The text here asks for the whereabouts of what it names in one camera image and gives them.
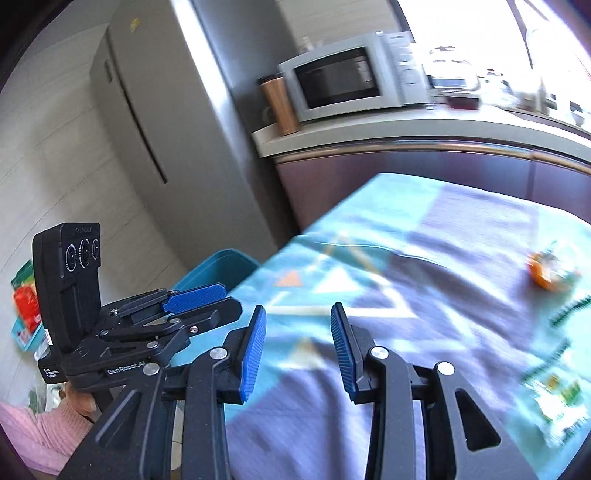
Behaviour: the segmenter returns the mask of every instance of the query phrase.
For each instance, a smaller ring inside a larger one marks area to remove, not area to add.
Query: tablecloth
[[[362,479],[372,407],[352,404],[343,389],[329,318],[340,301],[351,324],[367,328],[376,344],[407,362],[452,362],[501,418],[539,478],[556,480],[591,426],[562,449],[547,447],[521,377],[568,336],[570,366],[588,399],[591,309],[563,328],[549,327],[548,317],[565,298],[534,285],[525,261],[555,239],[571,242],[584,257],[591,227],[532,202],[380,174],[234,289],[244,309],[240,320],[193,337],[173,364],[221,345],[262,304],[267,338],[254,393],[244,406],[226,406],[233,476]],[[579,290],[591,278],[584,258],[582,269]],[[421,423],[417,408],[415,421]],[[419,435],[417,478],[424,477],[422,448]]]

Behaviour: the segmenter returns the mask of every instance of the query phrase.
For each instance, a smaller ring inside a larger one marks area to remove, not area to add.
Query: person's arm
[[[95,410],[91,395],[67,384],[66,398],[46,413],[0,403],[0,423],[29,468],[57,475],[92,427],[84,416]]]

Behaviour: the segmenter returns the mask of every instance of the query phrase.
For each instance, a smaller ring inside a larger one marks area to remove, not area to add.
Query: pink sweater
[[[47,413],[0,403],[0,424],[29,468],[58,475],[86,436],[92,423],[65,398]]]

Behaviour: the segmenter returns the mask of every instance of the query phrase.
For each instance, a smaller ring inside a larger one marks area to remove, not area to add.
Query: refrigerator
[[[126,174],[187,268],[224,248],[265,261],[297,234],[251,138],[268,114],[257,80],[295,55],[275,0],[122,0],[109,23],[93,93]]]

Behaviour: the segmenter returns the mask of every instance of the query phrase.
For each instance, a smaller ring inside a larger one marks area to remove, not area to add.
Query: hand
[[[90,417],[97,409],[92,395],[76,391],[69,382],[66,384],[66,398],[72,408],[85,417]]]

